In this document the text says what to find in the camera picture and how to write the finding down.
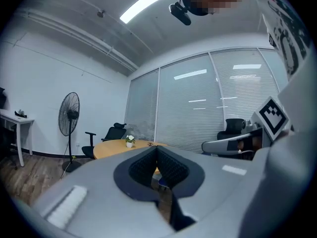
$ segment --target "floor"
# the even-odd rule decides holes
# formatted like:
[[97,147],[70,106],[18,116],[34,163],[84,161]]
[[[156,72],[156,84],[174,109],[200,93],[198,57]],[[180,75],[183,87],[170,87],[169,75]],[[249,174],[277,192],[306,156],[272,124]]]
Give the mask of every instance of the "floor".
[[[24,167],[19,164],[17,154],[12,155],[18,169],[15,170],[8,158],[0,162],[0,177],[10,196],[18,198],[28,205],[33,202],[49,187],[60,180],[62,176],[61,165],[64,159],[48,158],[41,156],[30,156],[23,153]],[[76,161],[85,164],[90,159],[77,159]],[[159,185],[153,180],[152,187],[158,190]],[[159,211],[169,221],[172,193],[169,189],[159,190],[160,203]]]

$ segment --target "round table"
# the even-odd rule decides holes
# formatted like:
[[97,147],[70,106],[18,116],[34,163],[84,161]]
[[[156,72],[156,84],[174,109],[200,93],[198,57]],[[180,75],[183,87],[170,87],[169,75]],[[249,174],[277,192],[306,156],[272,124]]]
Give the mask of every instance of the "round table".
[[126,146],[125,139],[109,140],[99,143],[94,147],[94,157],[95,159],[101,159],[115,154],[124,153],[126,151],[148,147],[148,143],[152,143],[153,145],[167,146],[166,144],[158,142],[135,140],[135,144],[133,145],[133,147],[128,148]]

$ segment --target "standing fan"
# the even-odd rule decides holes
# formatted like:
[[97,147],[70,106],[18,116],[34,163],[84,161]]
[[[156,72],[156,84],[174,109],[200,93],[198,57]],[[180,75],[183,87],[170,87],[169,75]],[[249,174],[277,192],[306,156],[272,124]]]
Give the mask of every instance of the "standing fan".
[[77,93],[68,94],[60,105],[58,115],[58,126],[64,136],[68,136],[69,161],[63,163],[62,168],[66,172],[73,172],[80,167],[79,162],[73,161],[71,157],[70,135],[76,128],[79,118],[80,103]]

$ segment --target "ceiling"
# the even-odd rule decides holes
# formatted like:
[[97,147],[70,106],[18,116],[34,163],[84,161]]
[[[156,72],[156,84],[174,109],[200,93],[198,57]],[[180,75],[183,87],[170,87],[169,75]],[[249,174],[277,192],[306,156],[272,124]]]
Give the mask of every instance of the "ceiling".
[[[177,0],[159,0],[128,24],[120,16],[137,0],[25,0],[20,7],[47,13],[77,26],[113,47],[140,66],[170,49],[202,38],[246,32],[265,32],[259,8],[253,0],[242,0],[233,8],[204,17],[190,15],[185,26],[173,17],[168,6]],[[106,11],[104,18],[98,9]]]

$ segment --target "fan stand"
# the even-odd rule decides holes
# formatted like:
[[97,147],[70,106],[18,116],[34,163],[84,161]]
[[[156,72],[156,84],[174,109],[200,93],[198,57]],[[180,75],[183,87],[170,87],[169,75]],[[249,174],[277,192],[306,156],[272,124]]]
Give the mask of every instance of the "fan stand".
[[71,135],[71,123],[73,119],[72,118],[68,118],[68,119],[69,119],[69,135],[68,135],[69,161],[64,162],[62,165],[62,168],[64,171],[71,173],[75,169],[79,168],[81,164],[79,162],[73,161],[72,160],[73,158],[71,157],[70,135]]

